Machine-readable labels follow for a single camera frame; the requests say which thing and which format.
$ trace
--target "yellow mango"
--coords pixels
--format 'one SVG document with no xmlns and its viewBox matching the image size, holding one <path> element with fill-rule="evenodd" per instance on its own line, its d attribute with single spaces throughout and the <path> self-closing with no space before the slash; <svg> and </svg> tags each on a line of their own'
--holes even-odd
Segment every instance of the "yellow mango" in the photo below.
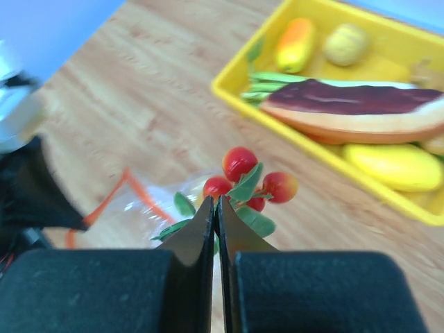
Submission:
<svg viewBox="0 0 444 333">
<path fill-rule="evenodd" d="M 343 156 L 394 190 L 433 191 L 443 184 L 441 161 L 413 144 L 347 144 Z"/>
<path fill-rule="evenodd" d="M 276 63 L 281 71 L 298 73 L 308 63 L 314 48 L 316 29 L 311 20 L 291 21 L 276 47 Z"/>
</svg>

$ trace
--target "yellow tray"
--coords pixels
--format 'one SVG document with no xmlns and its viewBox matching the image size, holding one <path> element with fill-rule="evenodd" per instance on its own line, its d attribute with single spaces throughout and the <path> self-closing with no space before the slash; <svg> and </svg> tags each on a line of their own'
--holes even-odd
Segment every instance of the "yellow tray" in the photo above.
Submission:
<svg viewBox="0 0 444 333">
<path fill-rule="evenodd" d="M 318 50 L 328 33 L 341 23 L 354 23 L 372 37 L 366 59 L 356 67 L 341 68 L 326 62 L 320 52 L 300 75 L 343 80 L 383 80 L 408 82 L 409 66 L 422 58 L 431 58 L 430 69 L 444 71 L 444 39 L 379 15 L 332 0 L 286 0 L 253 35 L 212 83 L 220 99 L 262 125 L 280 134 L 296 146 L 358 182 L 385 203 L 413 219 L 429 225 L 444 225 L 444 187 L 434 193 L 401 194 L 367 176 L 341 158 L 340 147 L 317 144 L 266 113 L 239 98 L 248 87 L 247 53 L 264 38 L 257 71 L 277 71 L 273 61 L 276 40 L 284 27 L 296 17 L 312 19 L 318 29 Z"/>
</svg>

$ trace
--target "red berry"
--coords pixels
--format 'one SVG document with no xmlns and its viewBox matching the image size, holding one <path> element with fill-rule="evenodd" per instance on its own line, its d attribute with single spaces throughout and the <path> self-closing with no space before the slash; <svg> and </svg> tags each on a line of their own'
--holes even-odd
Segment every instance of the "red berry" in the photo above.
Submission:
<svg viewBox="0 0 444 333">
<path fill-rule="evenodd" d="M 264 210 L 265 207 L 265 199 L 264 198 L 251 198 L 247 202 L 247 206 L 249 208 L 253 208 L 254 210 L 257 210 L 258 212 L 261 212 Z"/>
<path fill-rule="evenodd" d="M 289 173 L 272 172 L 264 177 L 262 189 L 273 197 L 271 203 L 286 203 L 298 192 L 298 181 Z"/>
<path fill-rule="evenodd" d="M 231 182 L 223 176 L 215 176 L 208 178 L 203 185 L 203 197 L 212 196 L 214 200 L 219 199 L 219 196 L 227 194 L 233 186 Z"/>
<path fill-rule="evenodd" d="M 230 149 L 223 158 L 223 172 L 228 180 L 239 182 L 257 164 L 255 154 L 244 147 Z"/>
</svg>

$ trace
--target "wood grain surface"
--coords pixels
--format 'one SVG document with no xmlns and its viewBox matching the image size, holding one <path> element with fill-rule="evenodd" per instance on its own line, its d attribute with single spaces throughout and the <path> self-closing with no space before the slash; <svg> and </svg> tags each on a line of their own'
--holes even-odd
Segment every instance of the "wood grain surface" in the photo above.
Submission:
<svg viewBox="0 0 444 333">
<path fill-rule="evenodd" d="M 376 250 L 402 267 L 431 332 L 444 327 L 444 228 L 411 221 L 212 96 L 210 81 L 278 0 L 130 0 L 41 90 L 41 132 L 54 175 L 91 212 L 125 167 L 159 185 L 220 167 L 233 146 L 256 152 L 267 171 L 291 172 L 295 200 L 268 205 L 268 240 L 282 250 Z M 63 246 L 63 230 L 50 232 Z M 102 225 L 104 239 L 133 247 L 140 235 Z M 220 278 L 212 331 L 223 332 Z"/>
</svg>

